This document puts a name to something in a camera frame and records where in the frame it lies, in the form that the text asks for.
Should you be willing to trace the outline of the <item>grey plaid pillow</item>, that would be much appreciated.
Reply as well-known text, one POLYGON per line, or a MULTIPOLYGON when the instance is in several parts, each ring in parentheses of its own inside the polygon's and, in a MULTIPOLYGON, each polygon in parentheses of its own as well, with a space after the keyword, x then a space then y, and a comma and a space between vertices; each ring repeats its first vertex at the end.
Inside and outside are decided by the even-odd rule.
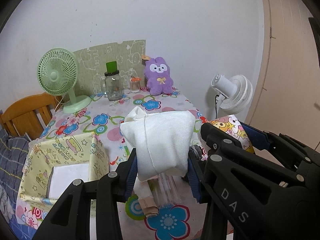
POLYGON ((12 137, 1 128, 1 186, 12 203, 16 203, 29 142, 26 135, 12 137))

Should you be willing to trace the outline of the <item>purple plush bunny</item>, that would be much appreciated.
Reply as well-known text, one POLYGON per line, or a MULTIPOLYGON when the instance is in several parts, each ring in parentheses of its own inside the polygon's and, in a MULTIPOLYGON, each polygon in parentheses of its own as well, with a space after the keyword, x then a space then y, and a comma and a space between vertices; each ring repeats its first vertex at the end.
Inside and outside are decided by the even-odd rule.
POLYGON ((170 67, 162 57, 147 60, 144 75, 147 80, 146 86, 152 96, 173 92, 174 82, 170 77, 170 67))

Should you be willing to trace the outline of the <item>small toothpick jar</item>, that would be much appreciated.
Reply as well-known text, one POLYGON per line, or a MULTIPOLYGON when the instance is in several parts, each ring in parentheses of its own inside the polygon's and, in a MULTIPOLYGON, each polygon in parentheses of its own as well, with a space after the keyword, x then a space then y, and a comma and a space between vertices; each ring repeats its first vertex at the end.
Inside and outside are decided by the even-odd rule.
POLYGON ((131 76, 130 78, 130 90, 132 93, 138 93, 140 91, 141 79, 136 76, 131 76))

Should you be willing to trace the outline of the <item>white pad in box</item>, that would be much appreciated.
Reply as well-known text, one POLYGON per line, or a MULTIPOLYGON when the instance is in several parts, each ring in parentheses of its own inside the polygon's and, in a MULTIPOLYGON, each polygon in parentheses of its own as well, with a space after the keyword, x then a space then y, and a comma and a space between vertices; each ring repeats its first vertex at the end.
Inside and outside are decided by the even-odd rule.
POLYGON ((54 167, 50 175, 47 197, 49 199, 58 199, 76 179, 88 182, 89 163, 54 167))

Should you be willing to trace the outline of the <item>white floor fan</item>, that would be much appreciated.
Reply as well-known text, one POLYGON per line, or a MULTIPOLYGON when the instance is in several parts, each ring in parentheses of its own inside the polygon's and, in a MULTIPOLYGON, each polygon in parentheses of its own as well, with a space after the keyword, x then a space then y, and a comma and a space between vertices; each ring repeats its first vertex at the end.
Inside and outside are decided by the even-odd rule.
POLYGON ((245 110, 253 98, 253 86, 244 75, 235 75, 227 78, 217 74, 211 81, 211 87, 216 91, 215 117, 219 111, 230 114, 239 114, 245 110))

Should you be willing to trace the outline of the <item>cartoon print tissue pack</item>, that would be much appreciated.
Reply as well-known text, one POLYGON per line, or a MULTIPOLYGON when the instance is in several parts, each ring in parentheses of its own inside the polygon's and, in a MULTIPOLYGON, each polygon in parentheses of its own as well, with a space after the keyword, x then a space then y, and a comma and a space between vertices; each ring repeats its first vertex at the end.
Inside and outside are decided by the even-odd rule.
POLYGON ((239 140, 243 150, 255 154, 254 148, 249 140, 247 133, 245 132, 242 124, 235 115, 232 114, 220 117, 218 119, 210 121, 209 123, 227 133, 231 137, 239 140))

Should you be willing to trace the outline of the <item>floral tablecloth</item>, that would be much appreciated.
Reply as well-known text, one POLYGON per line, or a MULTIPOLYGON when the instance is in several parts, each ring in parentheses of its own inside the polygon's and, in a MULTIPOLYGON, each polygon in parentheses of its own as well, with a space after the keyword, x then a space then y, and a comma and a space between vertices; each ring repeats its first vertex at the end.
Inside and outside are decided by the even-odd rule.
MULTIPOLYGON (((196 119, 191 144, 200 145, 198 140, 200 128, 207 120, 178 90, 174 90, 170 95, 151 96, 146 89, 142 89, 139 93, 125 93, 122 99, 112 102, 108 101, 106 96, 95 95, 86 110, 69 115, 58 112, 54 115, 40 138, 41 140, 51 140, 79 133, 95 133, 99 135, 106 147, 106 153, 110 160, 109 168, 115 170, 120 162, 127 159, 129 153, 120 132, 120 124, 136 106, 141 107, 146 113, 188 110, 196 119)), ((181 211, 190 212, 189 219, 184 221, 185 224, 174 231, 176 237, 155 224, 160 220, 158 217, 151 220, 151 227, 148 228, 145 225, 142 210, 139 208, 139 202, 137 198, 133 198, 128 204, 118 204, 124 239, 155 239, 157 232, 161 234, 161 239, 200 239, 206 205, 197 204, 190 187, 181 178, 176 177, 174 181, 181 202, 177 205, 170 204, 162 208, 161 211, 166 215, 169 214, 170 209, 172 209, 173 215, 181 211)))

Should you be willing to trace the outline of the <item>clear plastic packet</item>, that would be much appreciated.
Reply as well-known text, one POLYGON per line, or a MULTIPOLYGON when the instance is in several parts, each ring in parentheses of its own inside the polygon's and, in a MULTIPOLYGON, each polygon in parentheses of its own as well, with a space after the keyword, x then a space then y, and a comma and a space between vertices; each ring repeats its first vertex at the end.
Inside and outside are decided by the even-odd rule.
POLYGON ((150 179, 148 184, 159 208, 172 207, 181 203, 173 176, 161 173, 150 179))

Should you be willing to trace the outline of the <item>white soft cloth pack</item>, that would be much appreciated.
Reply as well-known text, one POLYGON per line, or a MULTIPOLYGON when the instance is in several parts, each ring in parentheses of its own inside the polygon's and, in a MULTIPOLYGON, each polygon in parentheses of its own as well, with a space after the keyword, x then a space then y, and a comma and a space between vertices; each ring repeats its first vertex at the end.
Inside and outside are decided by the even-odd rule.
POLYGON ((120 125, 125 141, 136 149, 138 179, 165 173, 184 176, 195 116, 189 111, 148 114, 135 107, 120 125))

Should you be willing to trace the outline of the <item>yellow fabric storage box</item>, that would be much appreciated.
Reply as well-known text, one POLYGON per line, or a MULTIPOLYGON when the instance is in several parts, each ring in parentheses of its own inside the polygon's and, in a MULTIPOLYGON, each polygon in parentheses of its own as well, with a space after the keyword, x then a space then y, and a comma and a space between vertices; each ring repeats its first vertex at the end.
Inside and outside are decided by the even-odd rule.
POLYGON ((94 133, 83 133, 33 145, 25 161, 19 198, 48 212, 58 199, 47 197, 50 175, 54 167, 89 163, 89 181, 109 172, 109 159, 103 143, 94 133))

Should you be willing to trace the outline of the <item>green desk fan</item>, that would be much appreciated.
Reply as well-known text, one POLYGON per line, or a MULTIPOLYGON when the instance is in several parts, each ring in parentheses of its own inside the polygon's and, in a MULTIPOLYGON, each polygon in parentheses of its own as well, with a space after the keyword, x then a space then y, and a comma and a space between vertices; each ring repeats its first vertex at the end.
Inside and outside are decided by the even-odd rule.
POLYGON ((53 96, 68 94, 69 101, 63 105, 65 114, 78 112, 91 103, 89 96, 76 96, 74 92, 78 72, 78 62, 74 54, 63 48, 47 51, 37 67, 37 80, 45 92, 53 96))

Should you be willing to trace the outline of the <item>glass jar green lid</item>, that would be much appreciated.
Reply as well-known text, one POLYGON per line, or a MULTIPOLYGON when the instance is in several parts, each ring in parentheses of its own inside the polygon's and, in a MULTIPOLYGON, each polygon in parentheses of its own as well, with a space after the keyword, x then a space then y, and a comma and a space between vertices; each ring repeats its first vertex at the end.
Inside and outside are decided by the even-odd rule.
POLYGON ((101 92, 109 101, 117 101, 123 97, 123 88, 120 81, 119 70, 116 61, 106 63, 106 72, 101 80, 101 92))

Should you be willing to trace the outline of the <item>beige bandage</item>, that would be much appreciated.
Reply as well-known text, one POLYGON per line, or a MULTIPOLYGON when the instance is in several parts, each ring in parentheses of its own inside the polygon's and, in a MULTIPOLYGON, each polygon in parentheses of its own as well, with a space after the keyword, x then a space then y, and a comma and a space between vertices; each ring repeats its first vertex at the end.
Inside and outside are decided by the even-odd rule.
POLYGON ((140 207, 146 218, 155 217, 159 214, 158 207, 147 181, 140 181, 136 178, 133 191, 138 197, 140 207))

